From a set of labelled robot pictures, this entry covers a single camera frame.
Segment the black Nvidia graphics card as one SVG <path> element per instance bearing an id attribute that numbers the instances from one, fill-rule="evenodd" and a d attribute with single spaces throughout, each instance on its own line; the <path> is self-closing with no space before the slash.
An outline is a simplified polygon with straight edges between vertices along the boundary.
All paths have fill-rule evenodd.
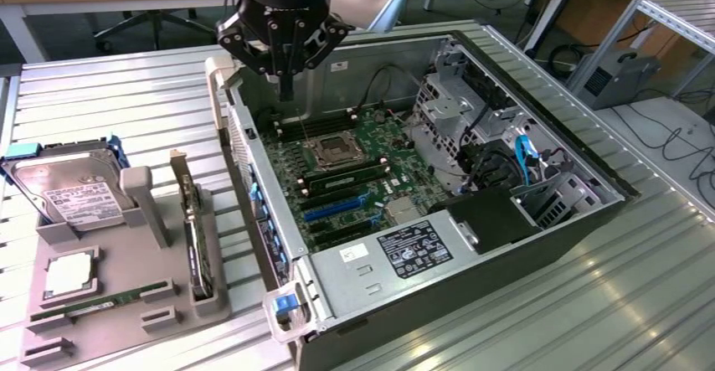
<path id="1" fill-rule="evenodd" d="M 203 227 L 203 195 L 189 173 L 187 154 L 172 149 L 168 155 L 181 195 L 183 226 L 189 259 L 189 285 L 193 297 L 199 301 L 213 297 L 215 292 Z"/>

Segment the black office chair base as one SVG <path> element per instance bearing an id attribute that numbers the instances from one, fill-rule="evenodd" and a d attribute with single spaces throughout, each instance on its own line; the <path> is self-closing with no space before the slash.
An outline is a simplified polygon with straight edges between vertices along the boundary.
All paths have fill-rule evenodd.
<path id="1" fill-rule="evenodd" d="M 181 11 L 180 8 L 171 9 L 152 9 L 133 13 L 132 11 L 123 11 L 123 20 L 117 22 L 112 27 L 100 31 L 93 31 L 95 47 L 101 53 L 109 53 L 113 50 L 109 38 L 119 33 L 127 31 L 131 28 L 136 28 L 143 24 L 148 24 L 151 30 L 152 45 L 155 49 L 161 48 L 161 31 L 163 24 L 169 23 L 191 31 L 195 31 L 205 36 L 209 36 L 212 42 L 216 41 L 216 34 L 212 28 L 199 23 L 196 8 L 185 8 L 187 17 L 175 15 L 176 11 Z"/>

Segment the metal CPU socket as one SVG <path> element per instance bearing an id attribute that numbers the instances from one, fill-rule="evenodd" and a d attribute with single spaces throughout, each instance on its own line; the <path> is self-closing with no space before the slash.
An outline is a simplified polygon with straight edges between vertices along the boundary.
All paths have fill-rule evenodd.
<path id="1" fill-rule="evenodd" d="M 366 154 L 351 131 L 309 138 L 303 143 L 315 171 L 329 171 L 364 161 Z"/>

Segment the silver disk bay cage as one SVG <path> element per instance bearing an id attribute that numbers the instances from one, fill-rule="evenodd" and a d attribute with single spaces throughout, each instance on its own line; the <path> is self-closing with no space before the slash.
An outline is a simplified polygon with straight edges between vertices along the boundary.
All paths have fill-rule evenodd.
<path id="1" fill-rule="evenodd" d="M 423 78 L 414 113 L 416 125 L 450 161 L 470 144 L 500 140 L 510 148 L 535 130 L 536 121 L 512 98 L 506 82 L 487 70 L 467 47 L 443 42 Z"/>

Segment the green RAM stick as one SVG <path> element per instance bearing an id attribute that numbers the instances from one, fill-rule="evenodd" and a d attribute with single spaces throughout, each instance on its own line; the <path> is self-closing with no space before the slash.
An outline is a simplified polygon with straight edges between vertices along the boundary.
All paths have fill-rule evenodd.
<path id="1" fill-rule="evenodd" d="M 304 189 L 311 195 L 317 195 L 374 181 L 387 174 L 388 165 L 383 163 L 376 166 L 351 169 L 337 174 L 325 174 L 311 180 L 304 178 Z"/>
<path id="2" fill-rule="evenodd" d="M 157 281 L 135 289 L 113 293 L 105 297 L 93 298 L 91 300 L 65 305 L 60 308 L 36 312 L 29 315 L 29 321 L 39 322 L 56 316 L 79 317 L 92 312 L 104 311 L 108 308 L 121 306 L 140 300 L 141 293 L 157 291 L 164 287 L 168 287 L 168 282 Z"/>

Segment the blue expansion slot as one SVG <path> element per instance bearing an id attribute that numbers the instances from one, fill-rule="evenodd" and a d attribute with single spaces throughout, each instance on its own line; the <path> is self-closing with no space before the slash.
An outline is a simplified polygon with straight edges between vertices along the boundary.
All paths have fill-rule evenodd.
<path id="1" fill-rule="evenodd" d="M 359 209 L 364 205 L 366 201 L 367 198 L 359 196 L 343 202 L 329 204 L 323 209 L 315 209 L 313 211 L 304 213 L 303 219 L 305 222 L 317 221 L 343 212 Z"/>

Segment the silver chipset heatsink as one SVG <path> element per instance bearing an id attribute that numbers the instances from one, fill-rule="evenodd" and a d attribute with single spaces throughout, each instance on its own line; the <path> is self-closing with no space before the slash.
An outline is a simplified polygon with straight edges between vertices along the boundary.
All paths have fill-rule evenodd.
<path id="1" fill-rule="evenodd" d="M 410 197 L 400 197 L 386 204 L 386 211 L 390 221 L 394 224 L 404 224 L 423 216 L 414 200 Z"/>

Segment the silver hard disk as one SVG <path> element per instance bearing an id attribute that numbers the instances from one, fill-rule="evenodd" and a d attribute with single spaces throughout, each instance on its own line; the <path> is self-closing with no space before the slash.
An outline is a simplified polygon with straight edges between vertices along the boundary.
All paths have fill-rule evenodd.
<path id="1" fill-rule="evenodd" d="M 133 200 L 120 189 L 119 162 L 107 148 L 20 159 L 3 165 L 47 224 L 87 232 L 124 222 Z"/>

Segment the grey controller box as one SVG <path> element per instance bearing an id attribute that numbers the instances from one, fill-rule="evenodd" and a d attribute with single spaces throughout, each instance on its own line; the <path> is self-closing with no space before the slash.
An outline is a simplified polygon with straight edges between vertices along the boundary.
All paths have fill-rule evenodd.
<path id="1" fill-rule="evenodd" d="M 660 68 L 655 56 L 640 55 L 635 49 L 612 50 L 603 56 L 576 96 L 594 111 L 624 105 Z"/>

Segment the black plastic shroud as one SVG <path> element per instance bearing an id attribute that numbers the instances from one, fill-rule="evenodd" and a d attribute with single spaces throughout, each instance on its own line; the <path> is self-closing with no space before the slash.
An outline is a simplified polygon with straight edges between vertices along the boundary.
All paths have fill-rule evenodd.
<path id="1" fill-rule="evenodd" d="M 542 229 L 527 218 L 506 188 L 484 188 L 446 199 L 434 210 L 446 209 L 458 224 L 466 224 L 476 239 L 479 254 L 538 234 Z"/>

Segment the silver power supply unit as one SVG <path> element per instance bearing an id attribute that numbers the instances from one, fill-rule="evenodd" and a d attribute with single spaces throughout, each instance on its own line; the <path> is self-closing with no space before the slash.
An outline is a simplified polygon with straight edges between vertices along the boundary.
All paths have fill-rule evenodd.
<path id="1" fill-rule="evenodd" d="M 478 263 L 476 236 L 444 210 L 311 256 L 339 322 L 416 294 Z"/>

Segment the blue case latch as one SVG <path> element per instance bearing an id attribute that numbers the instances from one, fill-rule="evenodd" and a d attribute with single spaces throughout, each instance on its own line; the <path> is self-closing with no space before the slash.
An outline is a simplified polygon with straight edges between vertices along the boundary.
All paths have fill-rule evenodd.
<path id="1" fill-rule="evenodd" d="M 277 296 L 272 300 L 272 312 L 277 319 L 288 317 L 291 313 L 299 308 L 299 298 L 293 293 Z"/>

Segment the silver CPU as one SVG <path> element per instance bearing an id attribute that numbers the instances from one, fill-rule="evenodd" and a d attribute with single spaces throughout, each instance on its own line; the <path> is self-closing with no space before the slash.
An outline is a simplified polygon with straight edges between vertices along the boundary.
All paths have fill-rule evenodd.
<path id="1" fill-rule="evenodd" d="M 51 296 L 83 290 L 91 281 L 93 258 L 91 254 L 77 253 L 49 261 L 45 288 Z"/>

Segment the grey parts rack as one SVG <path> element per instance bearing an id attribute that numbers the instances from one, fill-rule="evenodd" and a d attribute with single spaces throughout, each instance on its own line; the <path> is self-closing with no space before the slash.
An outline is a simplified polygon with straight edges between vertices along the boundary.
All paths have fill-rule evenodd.
<path id="1" fill-rule="evenodd" d="M 139 205 L 85 232 L 39 223 L 17 361 L 53 371 L 221 321 L 231 313 L 209 191 L 173 164 L 176 193 L 153 197 L 148 169 L 123 170 Z"/>

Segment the aluminium slat table frame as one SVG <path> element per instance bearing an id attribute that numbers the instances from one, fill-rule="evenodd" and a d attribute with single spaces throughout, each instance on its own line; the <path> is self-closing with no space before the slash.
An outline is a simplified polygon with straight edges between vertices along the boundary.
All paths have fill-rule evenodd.
<path id="1" fill-rule="evenodd" d="M 586 59 L 567 82 L 567 88 L 575 95 L 586 89 L 599 63 L 615 46 L 618 36 L 628 27 L 630 20 L 636 13 L 642 13 L 708 53 L 680 81 L 672 91 L 674 95 L 683 91 L 707 65 L 715 62 L 715 0 L 631 0 L 596 51 Z"/>

